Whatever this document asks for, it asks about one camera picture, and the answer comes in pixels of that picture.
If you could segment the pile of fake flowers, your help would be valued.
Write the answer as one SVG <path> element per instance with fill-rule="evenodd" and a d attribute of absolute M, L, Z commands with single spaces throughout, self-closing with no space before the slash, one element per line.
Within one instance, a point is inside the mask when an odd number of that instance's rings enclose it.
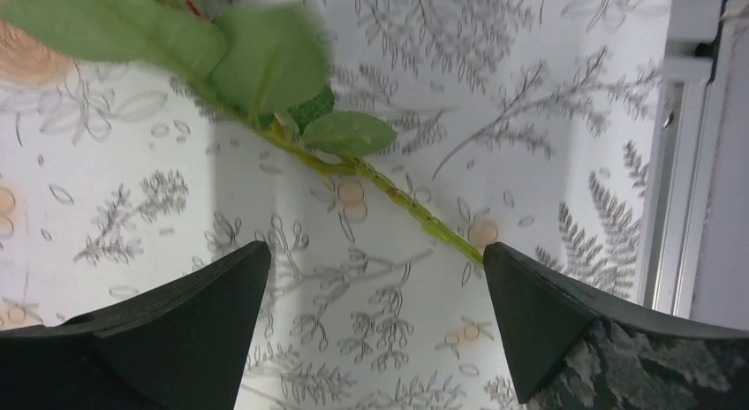
<path fill-rule="evenodd" d="M 481 263 L 481 253 L 366 158 L 397 135 L 383 120 L 331 110 L 297 127 L 289 109 L 329 86 L 322 25 L 302 2 L 234 5 L 205 19 L 190 0 L 1 0 L 1 19 L 75 60 L 146 63 L 184 81 L 223 112 L 322 175 L 370 181 L 423 230 Z"/>

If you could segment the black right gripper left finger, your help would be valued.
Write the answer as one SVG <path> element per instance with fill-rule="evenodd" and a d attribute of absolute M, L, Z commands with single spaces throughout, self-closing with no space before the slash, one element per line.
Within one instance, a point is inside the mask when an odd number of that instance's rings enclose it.
<path fill-rule="evenodd" d="M 58 326 L 1 334 L 4 409 L 232 409 L 269 276 L 250 242 Z"/>

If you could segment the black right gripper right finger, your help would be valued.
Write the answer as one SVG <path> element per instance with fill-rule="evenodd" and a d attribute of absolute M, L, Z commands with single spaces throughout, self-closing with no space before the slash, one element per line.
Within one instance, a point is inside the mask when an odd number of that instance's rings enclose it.
<path fill-rule="evenodd" d="M 483 265 L 527 408 L 747 408 L 745 331 L 642 307 L 503 243 L 485 248 Z"/>

